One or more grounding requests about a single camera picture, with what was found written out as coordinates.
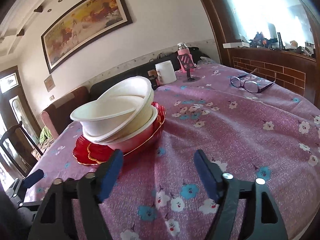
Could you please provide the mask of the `white plastic jar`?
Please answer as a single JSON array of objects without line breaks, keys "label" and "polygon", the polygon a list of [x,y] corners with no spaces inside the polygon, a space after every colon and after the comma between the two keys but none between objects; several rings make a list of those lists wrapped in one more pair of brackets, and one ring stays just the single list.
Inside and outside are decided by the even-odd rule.
[{"label": "white plastic jar", "polygon": [[155,68],[161,85],[167,85],[177,80],[171,61],[164,61],[155,64]]}]

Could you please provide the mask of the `white foam deep plate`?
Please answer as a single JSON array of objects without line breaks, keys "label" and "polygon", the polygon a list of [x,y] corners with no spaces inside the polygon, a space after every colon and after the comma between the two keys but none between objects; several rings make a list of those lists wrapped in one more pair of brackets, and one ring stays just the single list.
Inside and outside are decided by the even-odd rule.
[{"label": "white foam deep plate", "polygon": [[112,150],[120,149],[123,153],[130,152],[146,142],[154,133],[158,118],[158,109],[151,106],[152,116],[151,119],[137,131],[120,139],[112,140],[111,142],[93,142],[94,144],[108,146]]}]

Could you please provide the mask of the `dark wooden chair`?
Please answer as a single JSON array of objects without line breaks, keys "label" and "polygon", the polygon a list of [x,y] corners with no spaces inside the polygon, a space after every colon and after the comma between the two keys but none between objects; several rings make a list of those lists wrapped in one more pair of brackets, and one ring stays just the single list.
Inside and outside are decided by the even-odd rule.
[{"label": "dark wooden chair", "polygon": [[[14,157],[14,154],[9,153],[9,150],[4,146],[5,142],[11,143],[17,158]],[[22,121],[4,132],[1,137],[1,149],[17,172],[23,177],[28,175],[37,162],[37,159],[32,155],[33,150],[36,150],[40,156],[43,156],[43,152],[23,128]]]}]

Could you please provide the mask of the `framed horse painting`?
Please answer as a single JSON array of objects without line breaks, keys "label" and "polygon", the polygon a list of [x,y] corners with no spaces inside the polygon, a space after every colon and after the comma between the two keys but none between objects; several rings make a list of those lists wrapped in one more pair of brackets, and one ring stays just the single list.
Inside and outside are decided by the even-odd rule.
[{"label": "framed horse painting", "polygon": [[48,72],[95,40],[132,23],[125,0],[81,0],[41,35]]}]

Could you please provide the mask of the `small white foam bowl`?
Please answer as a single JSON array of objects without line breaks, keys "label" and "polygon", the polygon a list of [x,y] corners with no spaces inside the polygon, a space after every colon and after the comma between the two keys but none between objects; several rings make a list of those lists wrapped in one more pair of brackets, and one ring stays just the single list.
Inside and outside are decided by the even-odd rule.
[{"label": "small white foam bowl", "polygon": [[100,137],[113,132],[124,123],[143,103],[139,96],[122,95],[102,98],[86,103],[70,114],[73,121],[82,125],[82,130],[91,137]]}]

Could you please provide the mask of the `black phone stand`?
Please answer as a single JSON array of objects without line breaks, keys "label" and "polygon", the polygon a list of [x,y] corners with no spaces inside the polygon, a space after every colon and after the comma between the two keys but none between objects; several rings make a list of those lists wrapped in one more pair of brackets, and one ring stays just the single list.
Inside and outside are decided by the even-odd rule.
[{"label": "black phone stand", "polygon": [[190,74],[191,70],[195,69],[196,66],[193,63],[189,54],[178,55],[177,58],[182,66],[182,69],[186,72],[186,75],[187,75],[187,79],[184,80],[184,82],[195,82],[195,81],[200,80],[200,78],[198,76],[192,77]]}]

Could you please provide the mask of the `brick pattern wooden counter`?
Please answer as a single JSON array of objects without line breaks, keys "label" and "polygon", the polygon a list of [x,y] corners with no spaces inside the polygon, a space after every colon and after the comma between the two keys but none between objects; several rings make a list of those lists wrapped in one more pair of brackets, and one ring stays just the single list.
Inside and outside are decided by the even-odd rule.
[{"label": "brick pattern wooden counter", "polygon": [[226,0],[200,0],[216,40],[223,65],[248,70],[257,67],[266,78],[280,74],[278,84],[319,106],[319,57],[311,58],[283,50],[264,48],[225,49],[224,43],[238,42],[239,33]]}]

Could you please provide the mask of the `dark jar with red label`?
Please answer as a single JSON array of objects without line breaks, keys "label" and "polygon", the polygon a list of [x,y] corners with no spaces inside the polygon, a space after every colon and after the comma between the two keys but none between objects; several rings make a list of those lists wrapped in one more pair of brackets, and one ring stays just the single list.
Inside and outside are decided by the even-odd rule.
[{"label": "dark jar with red label", "polygon": [[149,80],[151,82],[151,86],[153,90],[156,90],[159,87],[158,79],[157,79],[157,72],[152,69],[148,71]]}]

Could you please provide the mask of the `pink sleeved thermos bottle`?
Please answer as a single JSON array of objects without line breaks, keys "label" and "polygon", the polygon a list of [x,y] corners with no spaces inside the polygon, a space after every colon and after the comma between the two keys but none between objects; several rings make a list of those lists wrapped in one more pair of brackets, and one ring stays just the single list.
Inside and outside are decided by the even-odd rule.
[{"label": "pink sleeved thermos bottle", "polygon": [[190,70],[195,68],[195,63],[193,62],[193,58],[192,55],[190,53],[189,48],[187,47],[187,45],[183,42],[178,43],[178,60],[180,62],[181,65],[181,70],[183,73],[186,72],[185,67],[188,67]]}]

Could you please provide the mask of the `cream plastic bowl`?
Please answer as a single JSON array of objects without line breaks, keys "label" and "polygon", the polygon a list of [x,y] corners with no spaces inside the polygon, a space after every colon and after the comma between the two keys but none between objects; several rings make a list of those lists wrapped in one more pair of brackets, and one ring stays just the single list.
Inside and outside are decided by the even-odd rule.
[{"label": "cream plastic bowl", "polygon": [[152,116],[153,97],[151,82],[142,76],[120,81],[104,92],[98,100],[106,103],[107,107],[114,107],[116,100],[120,101],[120,106],[116,107],[116,113],[121,117],[120,124],[108,132],[108,136],[117,133],[126,136],[144,126]]}]

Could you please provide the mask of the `red scalloped glass plate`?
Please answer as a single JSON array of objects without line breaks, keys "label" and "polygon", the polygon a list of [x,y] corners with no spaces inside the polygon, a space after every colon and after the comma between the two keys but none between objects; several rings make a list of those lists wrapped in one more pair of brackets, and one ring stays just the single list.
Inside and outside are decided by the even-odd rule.
[{"label": "red scalloped glass plate", "polygon": [[76,140],[75,148],[73,149],[73,157],[81,165],[99,165],[103,163],[102,160],[98,159],[100,150],[102,150],[100,145],[93,144],[81,135]]}]

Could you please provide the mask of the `purple frame eyeglasses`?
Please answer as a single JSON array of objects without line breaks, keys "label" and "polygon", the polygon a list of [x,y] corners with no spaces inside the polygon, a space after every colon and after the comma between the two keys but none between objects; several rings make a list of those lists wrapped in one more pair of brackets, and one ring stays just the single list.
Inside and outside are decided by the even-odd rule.
[{"label": "purple frame eyeglasses", "polygon": [[276,83],[276,76],[274,77],[273,82],[269,82],[264,87],[261,87],[257,81],[252,80],[249,76],[254,74],[258,69],[255,68],[250,73],[246,73],[240,76],[231,76],[229,78],[230,84],[236,88],[243,88],[245,91],[253,94],[260,94],[267,89],[271,88]]}]

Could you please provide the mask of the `purple floral tablecloth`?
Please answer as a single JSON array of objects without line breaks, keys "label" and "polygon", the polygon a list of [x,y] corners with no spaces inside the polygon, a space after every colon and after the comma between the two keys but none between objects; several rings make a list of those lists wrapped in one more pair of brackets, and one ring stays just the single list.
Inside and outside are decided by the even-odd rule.
[{"label": "purple floral tablecloth", "polygon": [[193,162],[202,149],[236,179],[265,178],[289,239],[299,239],[319,208],[319,109],[305,98],[247,76],[251,94],[230,84],[242,71],[218,64],[195,70],[198,81],[159,87],[167,114],[157,143],[125,157],[101,205],[114,239],[204,239],[218,206]]}]

